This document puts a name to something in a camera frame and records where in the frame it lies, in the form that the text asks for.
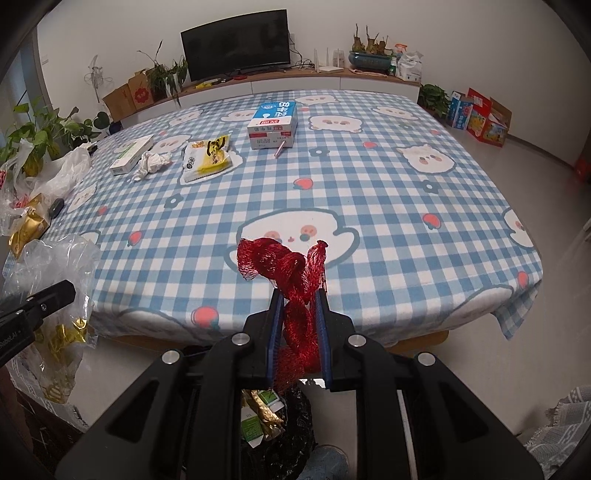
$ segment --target wooden countertop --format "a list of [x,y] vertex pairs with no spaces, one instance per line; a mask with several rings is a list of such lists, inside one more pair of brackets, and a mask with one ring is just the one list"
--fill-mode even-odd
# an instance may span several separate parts
[[[351,78],[351,79],[365,79],[365,80],[378,80],[380,82],[392,82],[392,83],[402,83],[404,85],[413,85],[415,87],[420,87],[421,84],[418,82],[405,82],[399,78],[394,76],[388,75],[385,77],[381,76],[373,76],[373,75],[364,75],[359,73],[353,73],[349,69],[344,69],[342,72],[335,72],[335,73],[316,73],[314,69],[287,69],[284,72],[265,72],[265,73],[255,73],[254,75],[249,75],[245,79],[242,80],[228,80],[224,83],[218,83],[217,85],[211,85],[209,87],[204,87],[200,89],[195,89],[195,85],[198,85],[201,82],[193,82],[187,85],[181,93],[178,94],[179,97],[183,97],[186,95],[191,95],[192,93],[197,92],[204,92],[205,90],[211,90],[214,88],[224,87],[226,85],[237,85],[238,83],[247,83],[247,82],[256,82],[258,80],[276,80],[276,79],[288,79],[288,78],[309,78],[309,77],[341,77],[341,78]],[[160,105],[164,102],[171,102],[174,101],[172,97],[166,97],[158,102],[154,102],[151,105],[145,106],[143,108],[138,108],[134,113],[141,112],[148,108],[151,108],[155,105]]]

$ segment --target cardboard box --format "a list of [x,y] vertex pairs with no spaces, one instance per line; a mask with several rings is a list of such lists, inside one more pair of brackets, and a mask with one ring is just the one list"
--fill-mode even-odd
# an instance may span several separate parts
[[138,72],[135,76],[131,77],[128,80],[127,85],[129,85],[131,98],[137,109],[146,108],[154,103],[152,91],[150,91],[148,84],[148,77],[143,71]]
[[511,126],[511,110],[473,89],[468,90],[468,97],[474,100],[468,131],[480,142],[502,147]]
[[114,122],[118,122],[126,116],[130,116],[135,113],[136,108],[133,99],[131,98],[131,92],[129,91],[129,85],[125,84],[110,94],[103,97],[105,105],[111,112],[111,118]]
[[248,124],[251,148],[278,148],[283,141],[292,147],[297,128],[297,105],[289,102],[263,103]]
[[152,148],[154,144],[152,142],[153,135],[147,135],[145,137],[137,138],[121,152],[117,159],[111,164],[109,170],[113,175],[121,175],[123,173],[129,173],[139,162],[139,158],[142,153]]
[[453,92],[447,111],[447,123],[460,130],[468,127],[474,100],[463,93]]

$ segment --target white box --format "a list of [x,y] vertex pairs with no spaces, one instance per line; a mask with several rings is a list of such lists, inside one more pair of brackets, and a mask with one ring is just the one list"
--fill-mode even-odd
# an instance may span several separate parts
[[139,162],[142,153],[152,148],[153,135],[137,138],[130,145],[121,152],[117,159],[111,164],[109,170],[113,175],[121,175],[122,173],[129,173]]
[[288,102],[263,103],[248,124],[251,148],[292,147],[297,127],[297,106]]

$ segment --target crumpled tissue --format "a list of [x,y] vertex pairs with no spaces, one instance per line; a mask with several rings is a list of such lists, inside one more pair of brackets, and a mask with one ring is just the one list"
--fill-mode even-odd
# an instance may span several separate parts
[[173,161],[170,160],[170,153],[163,155],[154,152],[144,152],[138,162],[138,169],[134,172],[133,181],[140,181],[148,173],[156,173],[162,167],[170,165]]

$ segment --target black trash bag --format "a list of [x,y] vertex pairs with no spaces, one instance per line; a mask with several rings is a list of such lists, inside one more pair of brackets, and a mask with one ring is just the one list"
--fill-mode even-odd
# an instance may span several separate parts
[[316,446],[312,409],[304,392],[296,384],[282,400],[285,408],[277,414],[284,420],[284,433],[256,448],[242,439],[243,480],[296,480]]

